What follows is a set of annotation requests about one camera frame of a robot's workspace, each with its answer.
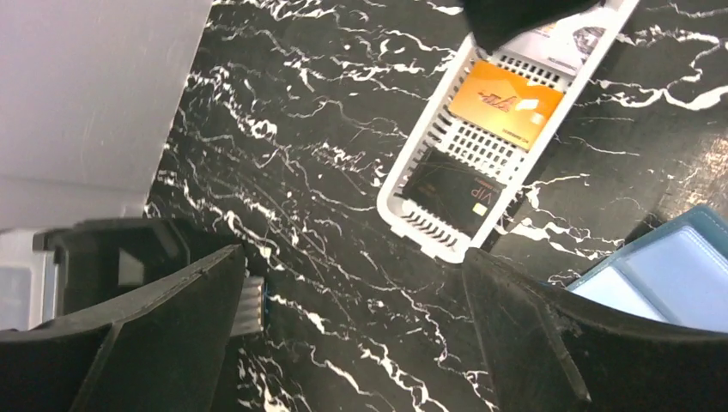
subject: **white plastic tray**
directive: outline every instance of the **white plastic tray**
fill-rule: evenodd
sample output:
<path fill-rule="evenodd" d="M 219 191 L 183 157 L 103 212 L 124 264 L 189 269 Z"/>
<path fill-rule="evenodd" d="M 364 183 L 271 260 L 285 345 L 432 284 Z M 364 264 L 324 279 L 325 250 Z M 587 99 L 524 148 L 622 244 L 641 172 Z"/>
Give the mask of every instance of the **white plastic tray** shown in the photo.
<path fill-rule="evenodd" d="M 422 252 L 431 258 L 441 258 L 454 264 L 463 262 L 468 248 L 480 247 L 506 211 L 508 204 L 521 190 L 526 176 L 549 144 L 551 137 L 592 77 L 624 23 L 632 15 L 638 2 L 639 0 L 607 0 L 605 7 L 617 10 L 616 18 L 576 77 L 567 76 L 510 52 L 499 51 L 493 56 L 488 56 L 475 46 L 471 36 L 465 38 L 377 196 L 377 210 L 391 225 L 392 232 L 414 240 L 422 247 Z M 478 60 L 488 60 L 532 81 L 565 92 L 561 103 L 530 151 L 526 152 L 448 112 L 447 107 L 452 98 Z M 428 146 L 435 146 L 506 186 L 475 237 L 471 238 L 459 232 L 412 201 L 397 196 L 401 194 L 407 178 L 412 174 L 417 161 Z"/>

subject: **orange card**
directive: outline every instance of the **orange card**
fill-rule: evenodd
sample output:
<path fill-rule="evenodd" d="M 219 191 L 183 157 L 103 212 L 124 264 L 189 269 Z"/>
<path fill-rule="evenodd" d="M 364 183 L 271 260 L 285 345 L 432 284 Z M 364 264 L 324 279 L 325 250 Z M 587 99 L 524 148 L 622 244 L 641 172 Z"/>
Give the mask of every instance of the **orange card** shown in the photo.
<path fill-rule="evenodd" d="M 488 62 L 477 62 L 450 112 L 526 150 L 564 94 Z"/>

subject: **black vip card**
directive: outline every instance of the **black vip card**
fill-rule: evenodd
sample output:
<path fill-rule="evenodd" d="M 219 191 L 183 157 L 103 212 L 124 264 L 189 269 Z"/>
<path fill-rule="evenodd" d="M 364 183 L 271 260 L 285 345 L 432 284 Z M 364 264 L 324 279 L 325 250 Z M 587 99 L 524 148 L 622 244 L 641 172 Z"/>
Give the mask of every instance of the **black vip card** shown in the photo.
<path fill-rule="evenodd" d="M 402 195 L 473 237 L 502 190 L 503 185 L 494 179 L 429 148 L 409 177 Z"/>

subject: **black marble countertop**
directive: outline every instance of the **black marble countertop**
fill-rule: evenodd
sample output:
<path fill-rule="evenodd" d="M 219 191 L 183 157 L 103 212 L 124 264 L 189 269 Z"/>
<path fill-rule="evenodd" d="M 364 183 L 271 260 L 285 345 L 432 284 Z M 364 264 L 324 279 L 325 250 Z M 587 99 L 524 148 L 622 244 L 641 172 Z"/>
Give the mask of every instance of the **black marble countertop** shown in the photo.
<path fill-rule="evenodd" d="M 270 283 L 215 409 L 496 409 L 457 268 L 375 209 L 466 33 L 457 0 L 215 0 L 148 205 L 237 233 Z M 694 204 L 726 215 L 726 39 L 723 0 L 642 0 L 491 252 L 565 284 Z"/>

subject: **blue card holder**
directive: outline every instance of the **blue card holder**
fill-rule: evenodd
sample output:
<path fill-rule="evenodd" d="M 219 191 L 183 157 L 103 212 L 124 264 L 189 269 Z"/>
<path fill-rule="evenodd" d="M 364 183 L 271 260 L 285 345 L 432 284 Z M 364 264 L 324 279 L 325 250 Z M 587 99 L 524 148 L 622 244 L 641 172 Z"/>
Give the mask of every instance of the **blue card holder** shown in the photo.
<path fill-rule="evenodd" d="M 696 206 L 625 245 L 567 289 L 643 318 L 728 332 L 728 224 Z"/>

